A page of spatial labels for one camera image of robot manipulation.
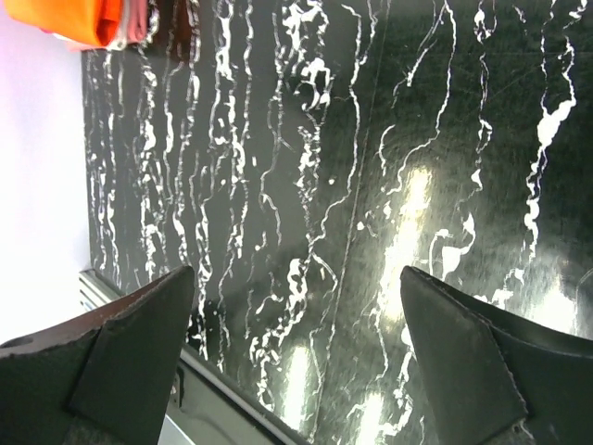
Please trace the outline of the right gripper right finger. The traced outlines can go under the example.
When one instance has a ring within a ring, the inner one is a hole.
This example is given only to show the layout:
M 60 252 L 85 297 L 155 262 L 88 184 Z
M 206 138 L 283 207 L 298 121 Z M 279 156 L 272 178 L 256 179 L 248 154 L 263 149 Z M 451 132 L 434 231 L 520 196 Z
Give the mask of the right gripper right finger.
M 443 444 L 589 444 L 592 342 L 407 266 L 400 296 Z

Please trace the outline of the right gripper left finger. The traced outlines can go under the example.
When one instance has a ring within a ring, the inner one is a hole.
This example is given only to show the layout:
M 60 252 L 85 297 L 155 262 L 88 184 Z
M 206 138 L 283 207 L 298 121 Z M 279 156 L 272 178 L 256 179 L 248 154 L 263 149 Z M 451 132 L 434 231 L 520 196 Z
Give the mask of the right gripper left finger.
M 158 442 L 194 298 L 183 266 L 1 346 L 4 444 Z

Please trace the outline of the orange t shirt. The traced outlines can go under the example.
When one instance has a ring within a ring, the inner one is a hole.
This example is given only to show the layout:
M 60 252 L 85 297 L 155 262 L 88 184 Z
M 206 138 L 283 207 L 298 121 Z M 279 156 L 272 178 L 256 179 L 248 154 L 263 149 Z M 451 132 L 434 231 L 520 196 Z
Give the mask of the orange t shirt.
M 115 37 L 123 11 L 120 0 L 6 0 L 12 19 L 93 46 Z

